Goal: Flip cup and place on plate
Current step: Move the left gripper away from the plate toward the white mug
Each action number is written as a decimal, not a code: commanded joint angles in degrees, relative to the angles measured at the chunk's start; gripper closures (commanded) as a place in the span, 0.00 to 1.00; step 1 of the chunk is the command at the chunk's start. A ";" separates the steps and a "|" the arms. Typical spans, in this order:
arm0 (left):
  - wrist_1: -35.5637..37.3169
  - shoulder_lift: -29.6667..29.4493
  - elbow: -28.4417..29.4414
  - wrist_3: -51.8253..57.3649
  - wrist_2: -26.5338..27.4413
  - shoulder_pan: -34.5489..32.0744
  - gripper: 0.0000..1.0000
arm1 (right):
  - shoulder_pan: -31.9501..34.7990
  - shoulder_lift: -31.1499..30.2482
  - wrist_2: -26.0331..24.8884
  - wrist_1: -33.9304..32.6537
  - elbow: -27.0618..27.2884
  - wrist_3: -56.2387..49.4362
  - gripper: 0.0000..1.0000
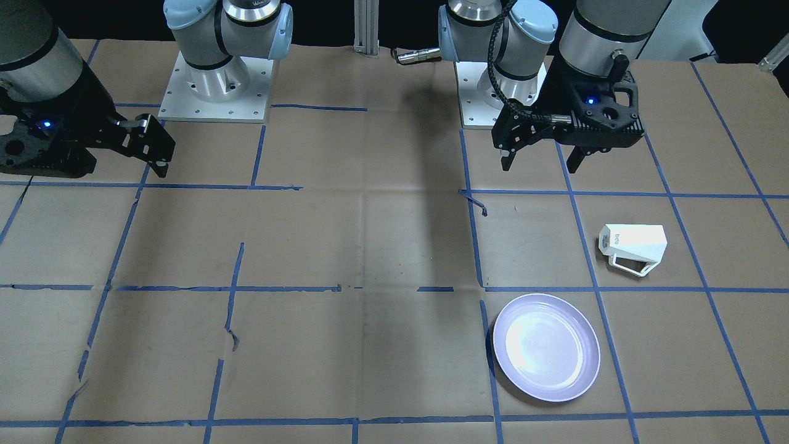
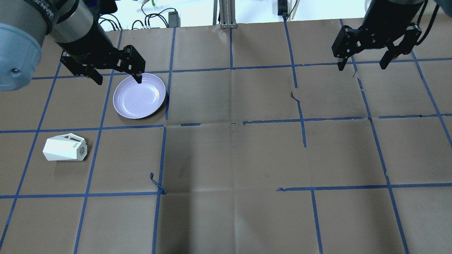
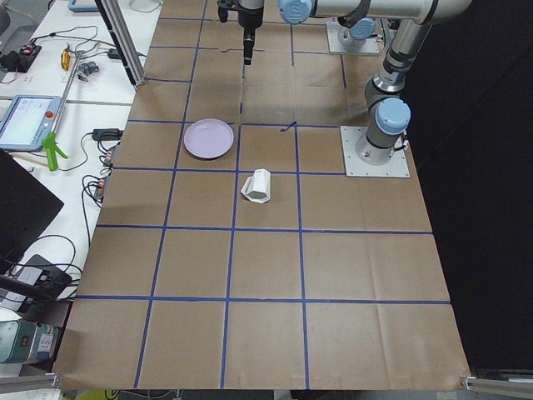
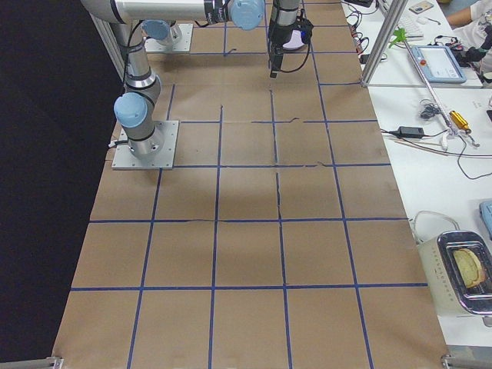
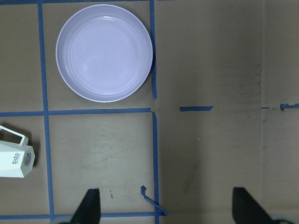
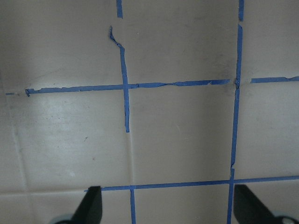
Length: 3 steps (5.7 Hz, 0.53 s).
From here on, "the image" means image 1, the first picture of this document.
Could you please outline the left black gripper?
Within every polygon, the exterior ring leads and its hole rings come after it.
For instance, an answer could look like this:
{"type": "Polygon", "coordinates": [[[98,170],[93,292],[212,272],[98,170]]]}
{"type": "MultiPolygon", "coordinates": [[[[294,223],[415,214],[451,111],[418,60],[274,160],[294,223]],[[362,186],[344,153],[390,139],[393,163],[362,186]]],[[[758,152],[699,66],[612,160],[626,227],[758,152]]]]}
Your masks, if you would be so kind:
{"type": "MultiPolygon", "coordinates": [[[[506,99],[491,130],[494,148],[501,152],[502,171],[510,171],[517,152],[542,139],[565,144],[573,124],[568,94],[569,65],[564,59],[553,59],[540,96],[532,106],[518,99],[506,99]]],[[[581,163],[592,155],[592,148],[574,147],[566,160],[569,174],[575,174],[581,163]]]]}

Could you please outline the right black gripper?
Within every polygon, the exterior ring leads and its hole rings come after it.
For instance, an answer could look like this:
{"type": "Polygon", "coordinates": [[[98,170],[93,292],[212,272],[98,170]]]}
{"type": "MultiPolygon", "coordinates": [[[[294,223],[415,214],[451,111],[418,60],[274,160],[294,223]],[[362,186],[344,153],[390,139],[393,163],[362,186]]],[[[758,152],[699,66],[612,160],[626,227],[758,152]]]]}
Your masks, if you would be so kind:
{"type": "Polygon", "coordinates": [[[59,142],[70,148],[113,150],[146,162],[160,179],[166,177],[176,143],[152,113],[131,119],[118,113],[90,68],[82,68],[64,98],[68,99],[68,110],[59,129],[59,142]]]}

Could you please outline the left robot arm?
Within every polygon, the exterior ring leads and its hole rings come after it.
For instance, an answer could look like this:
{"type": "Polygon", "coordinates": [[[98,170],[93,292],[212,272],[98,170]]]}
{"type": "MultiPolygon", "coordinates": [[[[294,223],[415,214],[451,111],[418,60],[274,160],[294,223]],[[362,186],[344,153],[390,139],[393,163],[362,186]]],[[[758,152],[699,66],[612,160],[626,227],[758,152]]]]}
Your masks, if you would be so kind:
{"type": "Polygon", "coordinates": [[[543,139],[584,158],[631,148],[643,138],[631,62],[668,1],[577,1],[560,21],[541,1],[446,1],[439,8],[445,60],[485,67],[479,90],[499,109],[491,142],[509,171],[518,151],[543,139]]]}

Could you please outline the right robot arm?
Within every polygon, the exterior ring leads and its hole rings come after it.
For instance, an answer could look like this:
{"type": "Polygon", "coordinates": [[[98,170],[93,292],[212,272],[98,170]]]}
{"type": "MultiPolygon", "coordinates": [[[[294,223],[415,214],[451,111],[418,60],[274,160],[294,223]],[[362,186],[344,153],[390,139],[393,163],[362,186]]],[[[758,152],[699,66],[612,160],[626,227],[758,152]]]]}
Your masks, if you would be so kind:
{"type": "Polygon", "coordinates": [[[163,11],[179,56],[158,115],[119,115],[89,67],[78,107],[82,146],[143,160],[161,178],[175,148],[161,120],[262,123],[274,62],[293,33],[293,9],[282,1],[166,1],[163,11]]]}

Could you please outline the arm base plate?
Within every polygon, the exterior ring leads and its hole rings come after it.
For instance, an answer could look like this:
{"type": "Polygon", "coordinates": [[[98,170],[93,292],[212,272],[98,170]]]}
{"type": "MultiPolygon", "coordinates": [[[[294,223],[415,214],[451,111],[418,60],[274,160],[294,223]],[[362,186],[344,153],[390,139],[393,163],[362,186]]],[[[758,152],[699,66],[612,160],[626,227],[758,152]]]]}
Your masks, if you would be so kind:
{"type": "MultiPolygon", "coordinates": [[[[551,56],[543,59],[535,78],[524,82],[502,78],[501,90],[509,96],[515,97],[525,106],[532,106],[539,98],[541,89],[547,75],[547,68],[552,61],[551,56]]],[[[504,104],[493,96],[487,65],[481,61],[454,61],[457,78],[457,95],[461,110],[461,126],[468,130],[490,130],[499,117],[504,104]]]]}
{"type": "Polygon", "coordinates": [[[158,118],[264,124],[274,67],[273,60],[234,57],[223,67],[197,70],[178,54],[158,118]]]}

